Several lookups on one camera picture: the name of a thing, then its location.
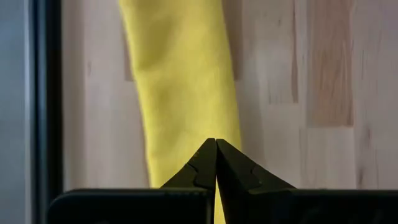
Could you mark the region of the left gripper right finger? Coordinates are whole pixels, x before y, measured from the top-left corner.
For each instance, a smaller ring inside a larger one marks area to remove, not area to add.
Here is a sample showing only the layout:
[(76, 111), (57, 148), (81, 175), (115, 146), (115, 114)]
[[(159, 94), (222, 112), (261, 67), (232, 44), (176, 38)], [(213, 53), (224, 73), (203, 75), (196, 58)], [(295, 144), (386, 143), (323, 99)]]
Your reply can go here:
[(227, 223), (397, 224), (396, 190), (297, 189), (225, 140), (217, 145)]

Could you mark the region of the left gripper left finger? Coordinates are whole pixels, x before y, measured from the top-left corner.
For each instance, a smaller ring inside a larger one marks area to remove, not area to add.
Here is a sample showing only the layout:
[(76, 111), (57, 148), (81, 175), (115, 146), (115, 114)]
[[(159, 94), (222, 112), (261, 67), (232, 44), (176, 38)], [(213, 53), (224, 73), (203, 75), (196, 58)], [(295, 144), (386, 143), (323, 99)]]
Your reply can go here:
[(207, 139), (158, 189), (75, 189), (58, 196), (50, 224), (213, 223), (216, 141)]

